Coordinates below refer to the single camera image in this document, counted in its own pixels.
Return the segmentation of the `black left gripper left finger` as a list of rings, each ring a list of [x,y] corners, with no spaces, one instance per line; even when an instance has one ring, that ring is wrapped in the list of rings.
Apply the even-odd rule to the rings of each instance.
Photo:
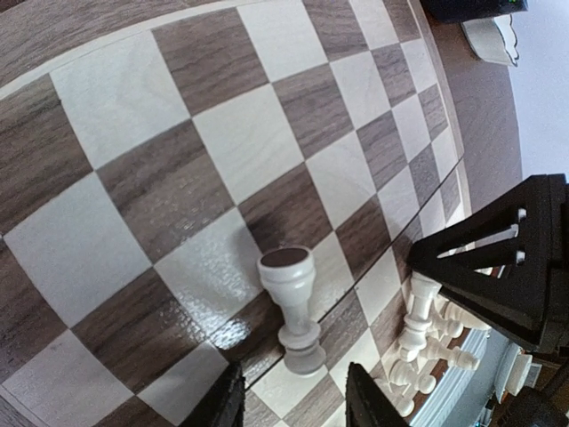
[[[243,427],[245,378],[239,362],[231,362],[180,423],[180,427]]]

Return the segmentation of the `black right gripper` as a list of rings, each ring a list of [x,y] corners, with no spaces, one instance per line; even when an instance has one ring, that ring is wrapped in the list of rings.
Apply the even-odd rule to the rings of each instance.
[[[527,350],[568,344],[568,183],[533,175],[469,218],[416,241],[408,264]]]

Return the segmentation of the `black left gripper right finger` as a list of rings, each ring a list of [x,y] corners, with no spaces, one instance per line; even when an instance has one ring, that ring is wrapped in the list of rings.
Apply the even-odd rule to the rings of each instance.
[[[347,427],[407,427],[407,422],[358,363],[349,364],[346,385]]]

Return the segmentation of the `white pawn piece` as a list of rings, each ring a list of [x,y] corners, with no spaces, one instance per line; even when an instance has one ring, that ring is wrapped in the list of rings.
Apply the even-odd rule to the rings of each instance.
[[[458,338],[465,327],[472,328],[477,322],[477,318],[472,313],[464,310],[454,302],[447,302],[441,309],[440,314],[444,321],[444,328],[441,334],[451,336],[452,338]]]
[[[431,337],[427,340],[427,346],[420,351],[420,354],[425,359],[442,359],[447,362],[449,367],[458,367],[464,370],[475,371],[480,365],[480,359],[474,354],[461,350],[459,347],[449,349]]]

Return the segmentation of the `white queen piece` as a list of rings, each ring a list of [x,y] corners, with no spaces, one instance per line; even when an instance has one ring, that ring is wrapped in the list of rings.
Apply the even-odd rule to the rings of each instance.
[[[257,262],[260,282],[280,307],[284,324],[277,337],[284,347],[284,365],[295,375],[315,374],[326,353],[320,345],[320,325],[310,318],[309,299],[317,270],[311,251],[305,246],[271,250]]]

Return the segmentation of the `wooden chess board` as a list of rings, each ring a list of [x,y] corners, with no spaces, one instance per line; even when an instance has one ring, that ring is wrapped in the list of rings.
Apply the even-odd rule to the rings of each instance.
[[[397,354],[413,241],[464,216],[412,1],[1,5],[1,423],[177,426],[239,362],[248,426],[342,426]],[[260,282],[305,246],[325,364]]]

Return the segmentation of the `white king piece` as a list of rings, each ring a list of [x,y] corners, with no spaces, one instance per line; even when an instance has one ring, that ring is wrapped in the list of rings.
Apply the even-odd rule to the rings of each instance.
[[[441,285],[413,271],[411,275],[411,309],[404,316],[405,326],[398,337],[399,357],[404,362],[417,359],[421,350],[427,347],[427,331],[432,325],[430,308],[438,295]]]

